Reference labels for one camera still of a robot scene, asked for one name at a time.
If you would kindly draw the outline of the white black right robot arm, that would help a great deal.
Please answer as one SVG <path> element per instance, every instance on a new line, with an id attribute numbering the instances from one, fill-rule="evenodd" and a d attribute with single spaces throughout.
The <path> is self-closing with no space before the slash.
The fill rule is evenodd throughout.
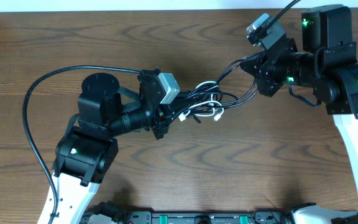
<path id="1" fill-rule="evenodd" d="M 259 93 L 273 96 L 282 86 L 313 89 L 315 106 L 325 104 L 347 149 L 358 194 L 358 59 L 347 6 L 331 4 L 301 14 L 303 51 L 287 37 L 278 17 L 262 14 L 247 28 L 261 51 L 243 59 L 241 69 Z M 290 209 L 281 223 L 358 223 L 358 211 L 330 210 L 315 203 Z"/>

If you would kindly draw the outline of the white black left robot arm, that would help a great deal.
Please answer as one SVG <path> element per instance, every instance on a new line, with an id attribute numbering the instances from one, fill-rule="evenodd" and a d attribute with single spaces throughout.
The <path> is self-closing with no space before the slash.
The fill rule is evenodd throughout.
<path id="1" fill-rule="evenodd" d="M 174 120 L 180 87 L 171 73 L 142 70 L 134 93 L 120 86 L 109 73 L 94 73 L 83 80 L 79 113 L 56 148 L 52 188 L 39 223 L 79 223 L 118 153 L 116 137 L 152 130 L 156 139 Z"/>

